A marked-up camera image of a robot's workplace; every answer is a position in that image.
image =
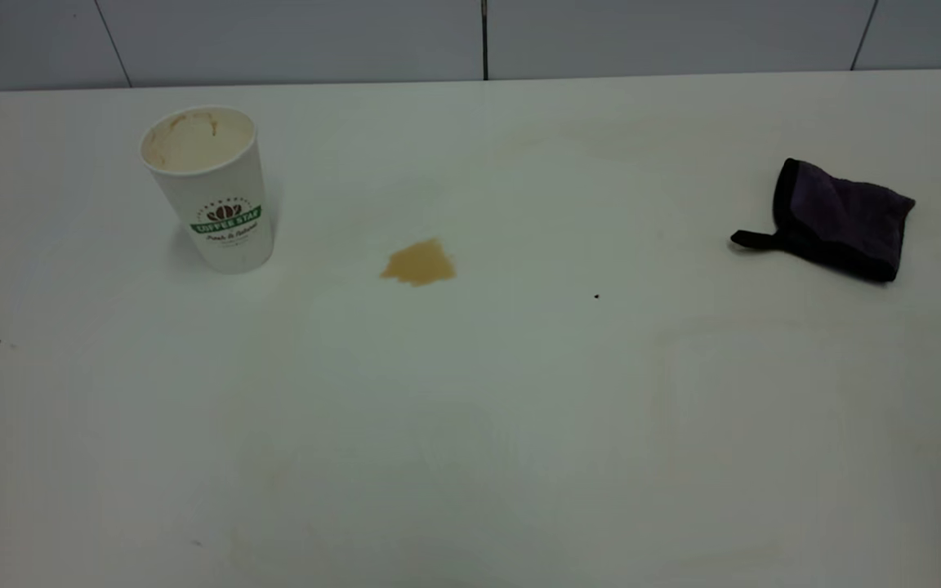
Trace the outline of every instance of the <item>paper cup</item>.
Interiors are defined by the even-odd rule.
[[[271,256],[256,126],[232,108],[168,115],[140,142],[140,160],[214,270],[242,273]]]

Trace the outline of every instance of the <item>purple cloth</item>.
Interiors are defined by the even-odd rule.
[[[791,212],[822,241],[843,243],[867,256],[899,265],[899,225],[914,207],[884,186],[840,180],[801,161]]]
[[[905,221],[914,205],[884,186],[833,178],[811,163],[788,159],[772,204],[776,234],[737,231],[732,241],[891,282],[899,274]]]

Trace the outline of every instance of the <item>white wall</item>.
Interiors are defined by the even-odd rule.
[[[847,70],[873,0],[490,0],[492,78]]]
[[[134,86],[481,79],[480,0],[100,0]]]
[[[126,86],[93,0],[0,0],[0,90]]]
[[[941,0],[880,0],[856,69],[941,67]]]

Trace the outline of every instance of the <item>brown liquid spill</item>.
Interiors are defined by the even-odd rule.
[[[401,283],[419,287],[440,279],[456,278],[456,269],[445,256],[441,242],[431,238],[393,254],[380,278],[397,278]]]

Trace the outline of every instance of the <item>coffee stain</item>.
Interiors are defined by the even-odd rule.
[[[400,283],[420,287],[441,279],[456,278],[456,269],[445,256],[441,242],[437,238],[430,238],[392,254],[380,278],[396,278]]]
[[[213,118],[212,112],[195,112],[191,116],[194,118],[205,118],[209,120],[209,126],[212,127],[212,136],[216,137],[217,120]]]

